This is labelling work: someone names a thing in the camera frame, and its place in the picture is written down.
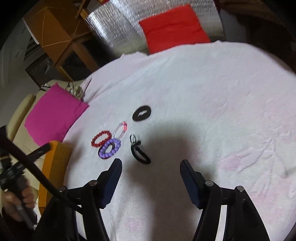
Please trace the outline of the person left hand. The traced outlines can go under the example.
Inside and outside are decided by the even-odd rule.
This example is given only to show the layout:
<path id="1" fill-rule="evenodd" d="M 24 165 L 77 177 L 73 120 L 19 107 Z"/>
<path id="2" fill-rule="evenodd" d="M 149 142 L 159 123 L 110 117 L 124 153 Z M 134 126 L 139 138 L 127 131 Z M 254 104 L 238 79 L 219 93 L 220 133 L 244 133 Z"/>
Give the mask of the person left hand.
<path id="1" fill-rule="evenodd" d="M 29 209 L 33 209 L 35 207 L 34 196 L 30 185 L 22 191 L 22 200 L 10 191 L 4 192 L 2 195 L 2 204 L 6 214 L 8 214 L 12 219 L 19 222 L 23 221 L 17 207 L 22 204 Z"/>

